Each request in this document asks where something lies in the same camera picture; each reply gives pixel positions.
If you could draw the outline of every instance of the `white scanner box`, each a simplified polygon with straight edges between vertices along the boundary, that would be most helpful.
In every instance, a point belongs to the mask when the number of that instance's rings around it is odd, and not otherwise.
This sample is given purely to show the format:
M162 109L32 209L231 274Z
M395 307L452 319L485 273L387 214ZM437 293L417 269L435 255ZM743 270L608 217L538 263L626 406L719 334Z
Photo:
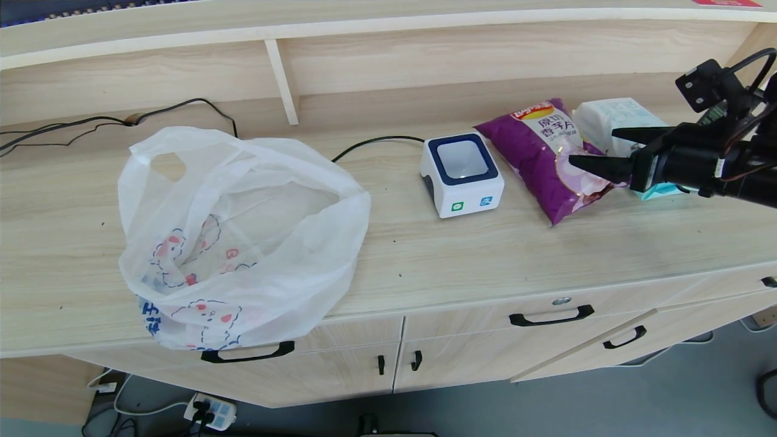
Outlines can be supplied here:
M479 133L427 139L421 176L441 219L499 205L504 179Z

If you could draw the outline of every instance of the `white plastic bag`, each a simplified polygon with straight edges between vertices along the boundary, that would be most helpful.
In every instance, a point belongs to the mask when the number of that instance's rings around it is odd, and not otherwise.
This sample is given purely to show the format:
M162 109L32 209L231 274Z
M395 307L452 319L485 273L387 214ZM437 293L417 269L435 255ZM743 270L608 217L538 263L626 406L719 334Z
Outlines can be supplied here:
M119 268L167 348L221 350L307 334L343 297L370 194L286 138L164 128L130 147L119 178ZM185 175L151 169L175 153Z

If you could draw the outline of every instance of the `lay's logo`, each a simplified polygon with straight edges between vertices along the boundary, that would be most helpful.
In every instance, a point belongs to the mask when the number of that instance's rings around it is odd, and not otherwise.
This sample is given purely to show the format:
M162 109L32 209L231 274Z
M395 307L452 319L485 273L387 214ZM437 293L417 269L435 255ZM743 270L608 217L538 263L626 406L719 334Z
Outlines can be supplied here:
M537 119L553 114L556 108L550 102L542 102L524 110L513 112L510 116L516 120Z

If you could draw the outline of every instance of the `purple chip bag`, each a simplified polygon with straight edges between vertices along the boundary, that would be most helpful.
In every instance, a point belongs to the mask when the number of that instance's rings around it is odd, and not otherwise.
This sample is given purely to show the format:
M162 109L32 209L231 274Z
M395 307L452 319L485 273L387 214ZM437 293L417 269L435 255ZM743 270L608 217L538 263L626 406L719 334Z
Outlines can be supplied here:
M553 225L590 205L612 183L570 164L570 155L604 155L583 141L561 99L475 126L523 179Z

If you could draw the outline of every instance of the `gray floor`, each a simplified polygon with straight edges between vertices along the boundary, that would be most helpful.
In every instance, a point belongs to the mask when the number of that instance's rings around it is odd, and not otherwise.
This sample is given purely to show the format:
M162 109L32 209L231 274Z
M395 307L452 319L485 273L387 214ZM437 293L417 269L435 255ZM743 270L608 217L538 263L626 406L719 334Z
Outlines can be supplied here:
M715 331L705 345L681 344L638 369L599 369L574 375L345 400L277 410L239 403L229 431L351 437L359 414L375 412L382 428L433 431L440 437L589 436L776 437L777 421L754 396L755 378L777 368L777 328L752 334L739 323ZM133 378L125 408L146 410L188 400L189 390ZM768 388L777 406L777 383ZM141 418L141 437L186 427L183 408ZM111 417L96 421L102 437ZM130 436L131 432L122 435Z

